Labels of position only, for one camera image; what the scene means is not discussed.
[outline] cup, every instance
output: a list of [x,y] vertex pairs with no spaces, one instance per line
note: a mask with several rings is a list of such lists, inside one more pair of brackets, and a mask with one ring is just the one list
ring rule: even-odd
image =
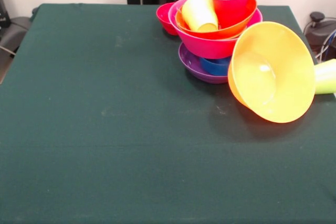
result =
[[222,28],[240,22],[246,11],[247,0],[213,0],[213,2]]
[[212,0],[187,0],[182,6],[181,12],[184,21],[192,31],[218,30],[218,19]]
[[314,66],[315,94],[331,94],[336,92],[336,59],[331,59]]

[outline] yellow bowl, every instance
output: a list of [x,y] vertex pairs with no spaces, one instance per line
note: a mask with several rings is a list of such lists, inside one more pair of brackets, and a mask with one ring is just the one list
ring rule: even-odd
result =
[[301,117],[315,93],[309,50],[292,30],[275,22],[257,23],[241,34],[228,81],[238,101],[276,123]]

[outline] purple bowl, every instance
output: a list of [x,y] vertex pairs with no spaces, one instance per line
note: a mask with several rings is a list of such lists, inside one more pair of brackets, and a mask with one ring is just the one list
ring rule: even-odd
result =
[[205,72],[198,56],[194,55],[182,43],[178,53],[185,68],[196,78],[211,84],[221,84],[227,82],[227,76],[212,76]]

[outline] table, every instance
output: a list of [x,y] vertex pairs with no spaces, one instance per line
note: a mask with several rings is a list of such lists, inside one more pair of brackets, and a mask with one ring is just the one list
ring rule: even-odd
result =
[[0,86],[1,223],[335,223],[335,97],[266,122],[185,71],[156,8],[40,7]]

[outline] orange bowl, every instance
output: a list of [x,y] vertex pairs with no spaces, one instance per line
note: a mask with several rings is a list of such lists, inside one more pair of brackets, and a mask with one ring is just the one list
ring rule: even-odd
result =
[[201,32],[201,31],[191,31],[184,21],[182,17],[181,9],[176,13],[175,21],[178,26],[178,28],[185,33],[188,33],[190,35],[193,35],[198,38],[203,39],[230,39],[239,36],[246,28],[247,23],[252,18],[254,12],[257,9],[257,1],[256,0],[248,0],[246,5],[246,11],[245,15],[243,17],[243,20],[226,28],[221,29],[221,25],[219,24],[219,30],[218,31],[212,31],[212,32]]

